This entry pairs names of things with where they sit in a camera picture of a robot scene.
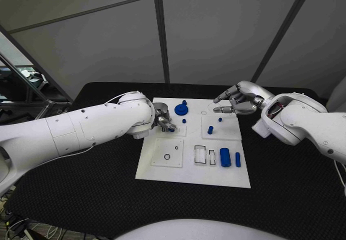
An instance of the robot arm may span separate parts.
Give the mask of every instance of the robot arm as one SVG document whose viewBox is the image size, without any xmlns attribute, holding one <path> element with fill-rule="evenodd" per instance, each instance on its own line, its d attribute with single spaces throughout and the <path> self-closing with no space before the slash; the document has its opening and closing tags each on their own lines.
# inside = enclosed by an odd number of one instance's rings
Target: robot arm
<svg viewBox="0 0 346 240">
<path fill-rule="evenodd" d="M 175 129 L 169 107 L 140 93 L 125 94 L 118 104 L 105 103 L 58 116 L 0 126 L 0 195 L 22 175 L 55 158 L 120 138 L 149 136 L 160 125 Z"/>
<path fill-rule="evenodd" d="M 320 153 L 346 164 L 346 113 L 329 113 L 324 106 L 300 93 L 274 96 L 262 87 L 241 81 L 213 100 L 229 98 L 231 106 L 216 107 L 216 113 L 251 114 L 261 109 L 254 131 L 267 138 L 296 146 L 307 138 Z"/>
</svg>

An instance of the robotic hand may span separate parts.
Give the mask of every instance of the robotic hand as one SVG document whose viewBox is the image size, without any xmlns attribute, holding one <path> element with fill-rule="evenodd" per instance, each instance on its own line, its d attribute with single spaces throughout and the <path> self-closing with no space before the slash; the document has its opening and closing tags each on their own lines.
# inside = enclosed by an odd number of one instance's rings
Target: robotic hand
<svg viewBox="0 0 346 240">
<path fill-rule="evenodd" d="M 346 113 L 329 113 L 324 106 L 300 93 L 274 96 L 262 87 L 241 81 L 213 100 L 229 98 L 231 106 L 216 107 L 215 113 L 248 115 L 261 109 L 254 131 L 267 138 L 296 146 L 307 138 L 320 153 L 346 164 Z"/>
<path fill-rule="evenodd" d="M 117 104 L 110 101 L 58 116 L 0 126 L 0 196 L 30 169 L 65 154 L 91 149 L 124 134 L 141 139 L 154 126 L 176 129 L 167 105 L 151 103 L 140 92 L 124 93 Z"/>
</svg>

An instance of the black table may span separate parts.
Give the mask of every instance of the black table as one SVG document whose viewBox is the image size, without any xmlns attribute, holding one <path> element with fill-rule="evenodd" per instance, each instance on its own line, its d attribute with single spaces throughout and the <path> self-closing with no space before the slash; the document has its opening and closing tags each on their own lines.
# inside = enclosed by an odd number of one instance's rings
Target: black table
<svg viewBox="0 0 346 240">
<path fill-rule="evenodd" d="M 147 98 L 213 99 L 229 86 L 94 82 L 72 110 L 141 91 Z M 274 94 L 316 93 L 267 88 Z M 346 238 L 346 197 L 333 161 L 306 139 L 297 146 L 262 139 L 238 116 L 251 189 L 136 179 L 143 139 L 125 135 L 87 153 L 33 169 L 6 208 L 65 229 L 115 237 L 150 223 L 196 218 L 235 223 L 294 240 Z"/>
</svg>

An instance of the floor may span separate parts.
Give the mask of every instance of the floor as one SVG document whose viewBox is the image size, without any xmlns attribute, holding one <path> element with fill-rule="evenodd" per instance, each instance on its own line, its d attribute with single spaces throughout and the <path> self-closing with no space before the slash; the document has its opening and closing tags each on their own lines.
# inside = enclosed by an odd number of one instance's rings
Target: floor
<svg viewBox="0 0 346 240">
<path fill-rule="evenodd" d="M 59 114 L 59 112 L 62 112 L 62 110 L 66 110 L 66 108 L 69 107 L 68 104 L 65 105 L 59 105 L 59 106 L 53 106 L 53 108 L 48 111 L 46 113 L 46 117 L 51 117 L 56 114 Z M 4 110 L 12 110 L 13 114 L 12 115 L 6 115 L 3 114 L 3 116 L 0 117 L 0 121 L 2 120 L 6 120 L 9 118 L 13 118 L 16 116 L 19 116 L 20 114 L 25 114 L 25 113 L 29 113 L 33 117 L 38 116 L 38 114 L 40 113 L 43 107 L 42 106 L 4 106 L 0 104 L 0 109 L 4 109 Z M 19 120 L 16 120 L 14 122 L 9 123 L 9 124 L 17 124 L 17 123 L 23 123 L 23 122 L 27 122 L 27 118 L 22 118 Z M 3 205 L 6 203 L 6 197 L 2 199 L 3 201 L 0 201 L 0 210 L 3 209 Z M 0 214 L 0 217 L 3 219 L 4 217 L 4 211 L 2 212 Z M 107 238 L 104 237 L 100 237 L 98 238 L 94 236 L 94 235 L 89 235 L 89 234 L 84 234 L 82 232 L 75 232 L 75 231 L 66 231 L 65 233 L 65 229 L 61 229 L 55 226 L 51 226 L 48 224 L 43 224 L 43 223 L 38 223 L 35 221 L 32 221 L 32 223 L 29 224 L 29 228 L 36 230 L 38 233 L 40 233 L 43 236 L 46 236 L 48 234 L 48 231 L 51 231 L 52 233 L 49 234 L 49 237 L 52 236 L 53 232 L 53 236 L 51 237 L 51 240 L 92 240 L 92 239 L 101 239 L 101 240 L 107 240 Z M 7 228 L 6 228 L 6 223 L 3 221 L 0 221 L 0 240 L 2 239 L 6 239 L 6 232 L 7 232 Z M 13 233 L 10 232 L 10 237 L 14 239 L 14 240 L 19 240 L 20 238 L 14 235 Z"/>
</svg>

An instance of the black fabric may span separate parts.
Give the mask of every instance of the black fabric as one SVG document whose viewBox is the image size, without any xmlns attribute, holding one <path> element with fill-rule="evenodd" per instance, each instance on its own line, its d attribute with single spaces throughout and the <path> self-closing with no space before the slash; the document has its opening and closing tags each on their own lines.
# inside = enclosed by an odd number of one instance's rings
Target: black fabric
<svg viewBox="0 0 346 240">
<path fill-rule="evenodd" d="M 226 88 L 95 82 L 85 85 L 71 110 L 134 90 L 149 99 L 213 99 Z M 267 89 L 317 99 L 309 89 Z M 258 119 L 260 112 L 238 116 L 251 189 L 137 180 L 143 139 L 125 135 L 33 169 L 6 208 L 36 221 L 105 237 L 163 220 L 195 218 L 235 223 L 294 240 L 345 239 L 346 197 L 335 163 L 309 140 L 288 146 L 273 136 L 262 139 L 251 129 Z"/>
</svg>

